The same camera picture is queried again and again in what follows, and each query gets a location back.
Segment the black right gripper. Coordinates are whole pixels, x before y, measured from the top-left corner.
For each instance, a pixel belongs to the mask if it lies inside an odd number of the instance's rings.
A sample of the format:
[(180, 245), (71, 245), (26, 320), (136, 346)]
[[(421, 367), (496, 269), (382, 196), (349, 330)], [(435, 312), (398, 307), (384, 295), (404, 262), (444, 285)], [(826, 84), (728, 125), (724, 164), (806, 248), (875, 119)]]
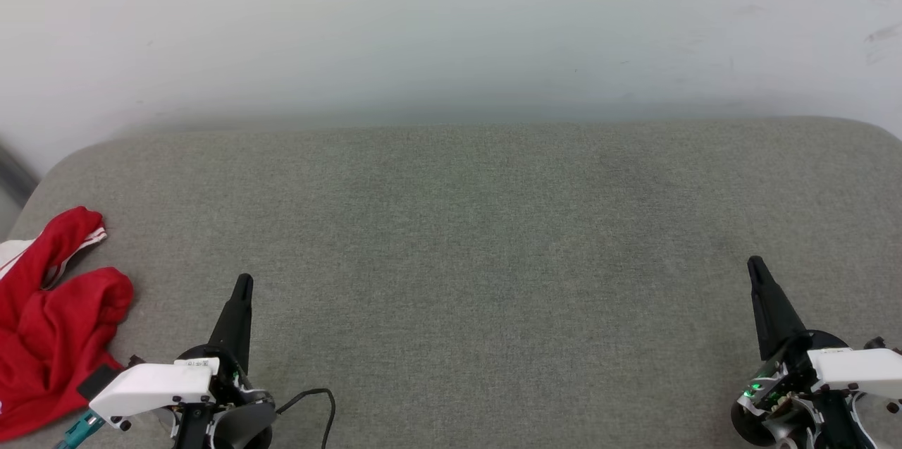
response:
[(736, 433), (760, 447), (853, 447), (850, 392), (819, 384), (810, 350), (846, 350), (826, 331), (808, 331), (760, 256), (747, 261), (763, 365), (731, 407)]

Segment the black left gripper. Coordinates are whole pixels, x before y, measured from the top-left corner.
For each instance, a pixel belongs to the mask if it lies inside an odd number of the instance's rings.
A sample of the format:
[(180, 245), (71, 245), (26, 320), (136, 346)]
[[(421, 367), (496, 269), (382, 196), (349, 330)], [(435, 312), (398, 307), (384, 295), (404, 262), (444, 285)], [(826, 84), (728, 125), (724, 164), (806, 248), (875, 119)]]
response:
[(238, 276), (232, 294), (219, 315), (207, 344), (181, 353), (174, 364), (203, 366), (212, 369), (209, 393), (203, 400), (179, 400), (178, 407), (204, 403), (221, 408), (244, 406), (250, 402), (252, 386), (246, 376), (250, 362), (252, 330), (252, 289), (250, 273)]

